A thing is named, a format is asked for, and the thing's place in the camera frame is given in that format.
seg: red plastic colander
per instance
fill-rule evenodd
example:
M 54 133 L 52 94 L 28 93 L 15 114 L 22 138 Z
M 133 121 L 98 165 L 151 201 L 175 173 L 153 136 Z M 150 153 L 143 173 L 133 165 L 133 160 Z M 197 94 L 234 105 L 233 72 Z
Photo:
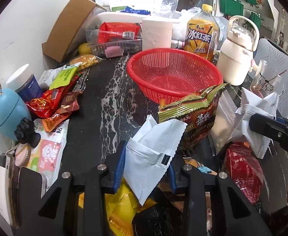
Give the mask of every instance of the red plastic colander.
M 151 49 L 133 55 L 126 71 L 146 97 L 172 103 L 192 92 L 223 83 L 219 70 L 198 55 L 178 49 Z

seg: cardboard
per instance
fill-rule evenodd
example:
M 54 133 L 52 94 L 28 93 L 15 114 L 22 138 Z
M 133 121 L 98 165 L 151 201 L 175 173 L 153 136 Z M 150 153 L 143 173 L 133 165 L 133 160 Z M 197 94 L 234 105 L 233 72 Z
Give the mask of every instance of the cardboard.
M 92 0 L 70 0 L 56 20 L 47 41 L 42 44 L 43 53 L 58 62 L 64 61 L 67 54 L 77 48 L 78 33 L 84 37 L 85 31 L 81 27 L 95 7 L 105 11 Z

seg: white paper bag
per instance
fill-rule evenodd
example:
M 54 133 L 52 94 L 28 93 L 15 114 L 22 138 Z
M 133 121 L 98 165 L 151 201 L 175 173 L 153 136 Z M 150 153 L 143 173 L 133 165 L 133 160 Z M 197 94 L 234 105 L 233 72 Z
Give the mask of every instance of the white paper bag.
M 127 143 L 123 177 L 141 205 L 167 171 L 186 126 L 177 119 L 157 124 L 148 115 Z

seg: toilet paper roll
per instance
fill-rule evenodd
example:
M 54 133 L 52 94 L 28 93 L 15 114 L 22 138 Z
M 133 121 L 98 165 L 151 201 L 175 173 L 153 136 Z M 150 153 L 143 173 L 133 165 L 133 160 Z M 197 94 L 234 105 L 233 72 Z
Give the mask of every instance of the toilet paper roll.
M 142 20 L 142 49 L 170 48 L 173 21 L 161 17 Z

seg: pink sponge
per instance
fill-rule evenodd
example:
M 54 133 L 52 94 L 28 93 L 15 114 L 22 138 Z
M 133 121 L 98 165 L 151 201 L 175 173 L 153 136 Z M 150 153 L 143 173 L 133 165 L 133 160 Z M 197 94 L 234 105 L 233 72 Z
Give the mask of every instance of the pink sponge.
M 106 58 L 122 56 L 123 49 L 120 46 L 110 46 L 105 49 Z

